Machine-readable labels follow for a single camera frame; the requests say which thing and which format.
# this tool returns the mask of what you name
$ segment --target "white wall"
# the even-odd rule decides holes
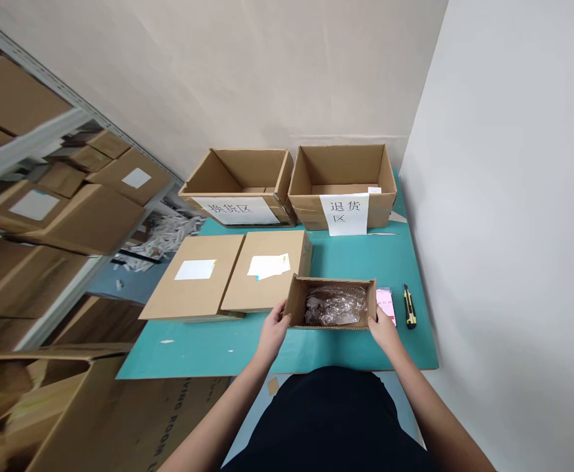
[[[451,0],[401,181],[442,361],[503,471],[574,471],[574,1]]]
[[[209,147],[388,144],[446,0],[0,0],[0,30],[177,172]]]

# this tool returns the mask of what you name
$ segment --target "plastic bag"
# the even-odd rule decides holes
[[[368,312],[366,289],[360,286],[322,285],[310,291],[306,306],[306,325],[357,323]]]

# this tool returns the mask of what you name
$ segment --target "table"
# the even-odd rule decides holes
[[[396,169],[394,176],[398,182]],[[407,216],[400,186],[394,212],[403,218]],[[286,229],[303,229],[303,226]],[[282,230],[226,229],[213,220],[207,220],[200,235]],[[386,228],[369,229],[363,236],[330,237],[328,231],[307,233],[313,242],[311,276],[376,278],[378,286],[390,287],[398,331],[411,358],[420,369],[438,368],[409,225],[390,221]],[[404,283],[410,289],[418,320],[413,330],[405,327]],[[236,376],[254,354],[266,315],[251,313],[241,321],[218,323],[149,321],[117,378]],[[303,373],[327,365],[358,370],[392,370],[370,331],[290,329],[271,372]]]

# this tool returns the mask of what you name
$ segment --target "pink card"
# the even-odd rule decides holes
[[[377,303],[381,309],[388,315],[396,326],[396,317],[394,316],[394,305],[392,304],[392,294],[388,290],[377,289]]]

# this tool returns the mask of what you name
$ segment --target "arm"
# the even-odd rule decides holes
[[[280,318],[285,301],[267,316],[256,353],[215,406],[169,456],[159,472],[207,472],[220,469],[239,428],[261,391],[285,339],[291,315]]]
[[[494,472],[486,455],[413,363],[392,320],[379,307],[377,314],[378,321],[368,319],[370,332],[394,366],[431,455],[446,472]]]

